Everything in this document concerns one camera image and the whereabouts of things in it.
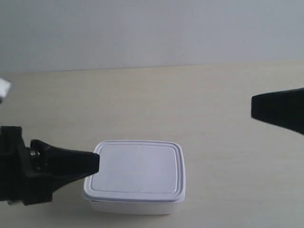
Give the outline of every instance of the wooden table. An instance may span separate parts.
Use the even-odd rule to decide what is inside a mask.
[[[304,138],[250,118],[251,96],[304,86],[304,61],[4,75],[0,124],[92,151],[103,140],[179,143],[187,194],[168,216],[102,214],[83,181],[49,204],[0,204],[0,227],[302,228]]]

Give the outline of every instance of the container lid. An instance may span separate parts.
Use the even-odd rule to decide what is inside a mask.
[[[87,177],[84,198],[95,201],[180,202],[185,197],[181,147],[173,142],[104,141],[99,172]]]

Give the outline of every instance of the white plastic container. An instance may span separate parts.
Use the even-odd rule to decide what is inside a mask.
[[[98,211],[171,214],[185,199],[181,147],[173,142],[104,141],[99,172],[87,177],[84,198]]]

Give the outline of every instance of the wall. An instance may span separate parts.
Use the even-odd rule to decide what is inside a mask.
[[[3,0],[0,73],[304,58],[302,0]]]

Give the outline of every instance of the black plastic part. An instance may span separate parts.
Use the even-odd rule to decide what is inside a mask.
[[[304,134],[304,88],[252,97],[251,117]]]
[[[1,127],[0,201],[51,202],[57,189],[98,171],[98,154],[61,149],[39,140],[32,140],[27,148],[21,127]]]

